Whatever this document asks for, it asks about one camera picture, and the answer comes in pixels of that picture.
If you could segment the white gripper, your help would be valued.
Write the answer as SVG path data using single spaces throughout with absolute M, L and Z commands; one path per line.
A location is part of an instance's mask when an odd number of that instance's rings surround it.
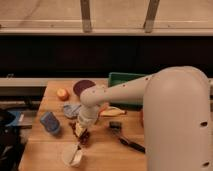
M 80 138 L 86 131 L 86 128 L 92 126 L 98 119 L 99 107 L 87 107 L 82 105 L 75 123 L 75 134 Z

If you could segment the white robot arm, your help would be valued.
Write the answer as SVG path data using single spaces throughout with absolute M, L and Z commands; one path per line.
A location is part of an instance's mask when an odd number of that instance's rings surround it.
M 98 105 L 111 101 L 143 105 L 147 171 L 213 171 L 210 82 L 191 66 L 169 67 L 109 88 L 80 94 L 78 123 L 97 119 Z

